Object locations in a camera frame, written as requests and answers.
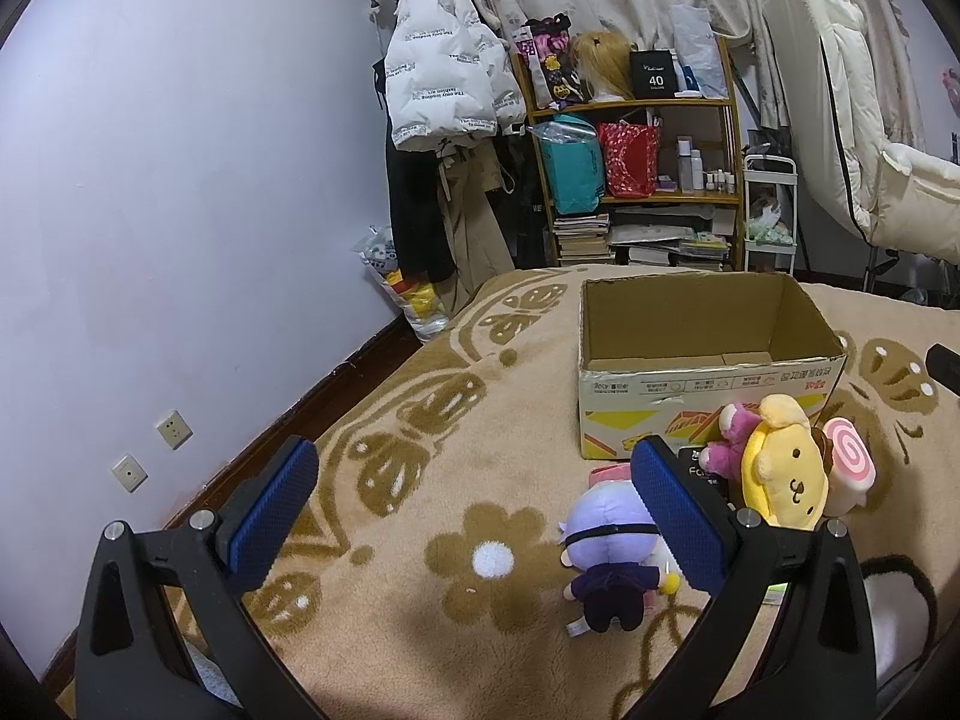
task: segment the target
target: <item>purple-haired plush doll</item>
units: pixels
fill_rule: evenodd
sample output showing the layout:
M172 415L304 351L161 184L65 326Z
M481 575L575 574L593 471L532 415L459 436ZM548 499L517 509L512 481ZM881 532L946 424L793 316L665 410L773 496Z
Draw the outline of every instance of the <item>purple-haired plush doll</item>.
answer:
M563 528L563 564L584 573L563 591L584 605L589 629L601 634L617 618L632 631L643 622L643 594L674 594L680 577L644 565L659 532L630 481L599 482L573 505Z

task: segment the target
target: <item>white chair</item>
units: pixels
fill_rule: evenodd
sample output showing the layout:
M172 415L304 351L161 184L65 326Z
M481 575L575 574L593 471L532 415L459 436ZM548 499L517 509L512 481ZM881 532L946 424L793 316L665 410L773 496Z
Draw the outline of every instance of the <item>white chair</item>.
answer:
M872 247L960 265L960 167L887 140L853 0L769 0L763 13L810 196Z

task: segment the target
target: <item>white bottle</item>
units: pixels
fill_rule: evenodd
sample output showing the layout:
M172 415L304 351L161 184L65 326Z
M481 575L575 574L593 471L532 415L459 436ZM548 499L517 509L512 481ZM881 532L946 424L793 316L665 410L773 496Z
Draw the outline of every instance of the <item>white bottle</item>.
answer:
M677 139L677 165L680 174L680 191L693 194L693 143L690 138Z
M704 189L704 160L700 156L699 148L690 151L690 167L693 169L693 188L696 191Z

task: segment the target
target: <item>flower pattern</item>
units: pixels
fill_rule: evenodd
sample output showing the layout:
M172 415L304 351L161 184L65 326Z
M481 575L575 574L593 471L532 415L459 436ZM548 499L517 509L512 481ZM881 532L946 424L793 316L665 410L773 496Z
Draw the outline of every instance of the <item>flower pattern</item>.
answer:
M458 625L473 625L489 613L504 634L521 631L539 615L539 591L562 586L568 572L560 547L540 541L544 515L533 508L507 514L493 503L464 512L462 533L440 533L427 544L427 568L452 580L443 613Z
M849 333L839 332L837 336L847 351L846 381L834 391L820 421L834 416L849 419L867 446L877 467L877 480L867 493L864 507L870 514L890 494L901 467L909 466L910 442L923 437L922 424L912 424L909 418L892 419L893 437L899 445L896 452L891 431L877 409L882 404L901 415L929 415L939 405L940 394L923 360L902 343L870 338L860 349Z

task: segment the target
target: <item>white cart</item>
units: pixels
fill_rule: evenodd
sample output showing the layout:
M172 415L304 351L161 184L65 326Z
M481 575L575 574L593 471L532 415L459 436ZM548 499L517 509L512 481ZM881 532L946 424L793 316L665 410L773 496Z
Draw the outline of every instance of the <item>white cart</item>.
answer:
M790 258L790 275L793 275L794 262L797 259L797 163L786 157L766 156L765 154L750 154L743 161L744 180L744 259L743 269L750 269L750 255L752 252L788 256ZM750 238L750 203L751 189L757 185L773 185L776 197L781 204L781 221L790 231L792 244L759 244ZM776 258L776 267L781 267L781 259Z

